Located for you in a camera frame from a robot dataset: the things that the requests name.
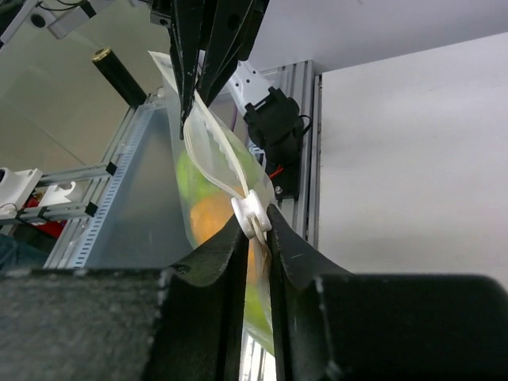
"plastic bag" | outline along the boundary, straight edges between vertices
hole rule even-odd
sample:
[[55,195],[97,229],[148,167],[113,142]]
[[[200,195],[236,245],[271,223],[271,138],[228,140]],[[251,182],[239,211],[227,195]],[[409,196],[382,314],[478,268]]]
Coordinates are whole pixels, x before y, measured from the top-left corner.
[[[180,102],[169,55],[150,52],[164,79],[171,149],[187,238],[197,247],[233,215],[231,197],[254,190],[266,209],[275,200],[270,179],[254,156],[195,93],[194,106],[179,139]],[[249,242],[244,328],[273,353],[268,292],[270,252],[263,237]]]

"green fruit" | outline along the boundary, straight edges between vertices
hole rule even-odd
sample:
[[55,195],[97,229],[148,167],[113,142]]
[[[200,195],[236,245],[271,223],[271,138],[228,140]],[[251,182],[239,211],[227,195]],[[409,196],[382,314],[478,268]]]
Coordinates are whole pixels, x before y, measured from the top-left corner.
[[248,334],[273,355],[273,335],[261,306],[259,291],[256,286],[248,283],[245,289],[244,320]]
[[182,152],[176,164],[176,182],[180,196],[190,205],[220,191],[201,174],[185,151]]
[[[249,189],[254,188],[254,185],[259,181],[259,173],[262,171],[260,165],[256,162],[254,156],[241,145],[236,137],[232,139],[231,147],[244,169]],[[217,157],[214,159],[222,162],[219,167],[223,167],[224,171],[231,171],[227,159],[222,152],[218,152]],[[222,191],[201,174],[192,163],[185,150],[180,154],[178,163],[176,164],[176,182],[178,183],[180,195],[191,206],[200,202],[205,197]]]

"black cable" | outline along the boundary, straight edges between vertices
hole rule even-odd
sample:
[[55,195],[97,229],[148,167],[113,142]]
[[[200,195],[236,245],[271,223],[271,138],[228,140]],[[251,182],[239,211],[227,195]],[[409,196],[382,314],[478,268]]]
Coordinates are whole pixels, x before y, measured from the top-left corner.
[[312,118],[311,118],[309,115],[305,115],[305,114],[303,114],[303,115],[299,115],[298,117],[299,117],[299,118],[304,118],[304,117],[306,117],[306,118],[308,118],[308,119],[309,119],[309,124],[307,125],[307,127],[305,127],[305,128],[303,129],[303,132],[302,132],[302,136],[304,136],[304,135],[305,135],[305,134],[306,134],[306,133],[310,130],[310,127],[312,127]]
[[48,10],[50,12],[64,12],[66,10],[73,10],[74,8],[76,8],[78,5],[75,5],[75,6],[69,6],[68,8],[62,8],[61,10],[55,10],[53,8],[46,8],[45,6],[42,5],[42,2],[38,2],[37,3],[37,6],[39,8],[41,8],[42,10]]
[[86,0],[83,0],[81,2],[62,2],[61,0],[56,0],[57,2],[59,2],[60,4],[62,4],[63,6],[79,6],[81,5],[82,2],[85,2]]

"gray panel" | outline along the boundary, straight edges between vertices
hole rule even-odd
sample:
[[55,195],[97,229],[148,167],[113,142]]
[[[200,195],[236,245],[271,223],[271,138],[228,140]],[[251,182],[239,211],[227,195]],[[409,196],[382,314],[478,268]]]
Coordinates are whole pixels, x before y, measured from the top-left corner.
[[105,225],[87,267],[164,267],[191,252],[165,108],[153,113]]

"orange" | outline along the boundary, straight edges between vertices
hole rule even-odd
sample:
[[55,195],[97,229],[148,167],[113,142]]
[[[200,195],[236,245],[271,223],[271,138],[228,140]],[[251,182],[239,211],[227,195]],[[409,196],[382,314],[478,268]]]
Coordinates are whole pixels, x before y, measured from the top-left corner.
[[[190,210],[190,227],[198,244],[209,240],[233,216],[231,197],[222,192],[212,194],[196,203]],[[247,282],[256,283],[256,257],[252,245],[248,248]]]

